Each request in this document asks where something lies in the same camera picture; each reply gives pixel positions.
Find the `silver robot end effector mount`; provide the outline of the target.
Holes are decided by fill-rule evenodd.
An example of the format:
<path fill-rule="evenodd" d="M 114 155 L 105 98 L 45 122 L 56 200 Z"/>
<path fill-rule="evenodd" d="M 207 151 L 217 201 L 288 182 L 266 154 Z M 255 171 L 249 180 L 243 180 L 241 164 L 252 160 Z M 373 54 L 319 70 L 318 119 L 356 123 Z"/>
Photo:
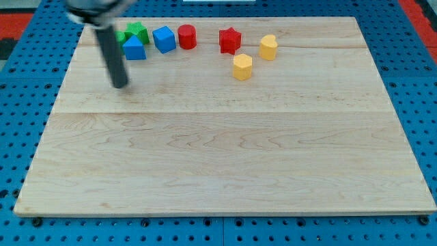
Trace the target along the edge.
<path fill-rule="evenodd" d="M 66 16 L 73 22 L 106 28 L 136 0 L 65 0 Z"/>

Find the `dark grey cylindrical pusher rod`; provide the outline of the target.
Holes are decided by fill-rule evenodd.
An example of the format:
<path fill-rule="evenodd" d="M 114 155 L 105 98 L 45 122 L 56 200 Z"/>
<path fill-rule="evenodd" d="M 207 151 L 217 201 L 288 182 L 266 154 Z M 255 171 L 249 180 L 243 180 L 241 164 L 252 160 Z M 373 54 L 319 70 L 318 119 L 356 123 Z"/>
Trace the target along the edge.
<path fill-rule="evenodd" d="M 122 58 L 120 45 L 112 25 L 105 29 L 95 29 L 102 56 L 106 62 L 112 86 L 121 89 L 128 85 L 128 73 Z"/>

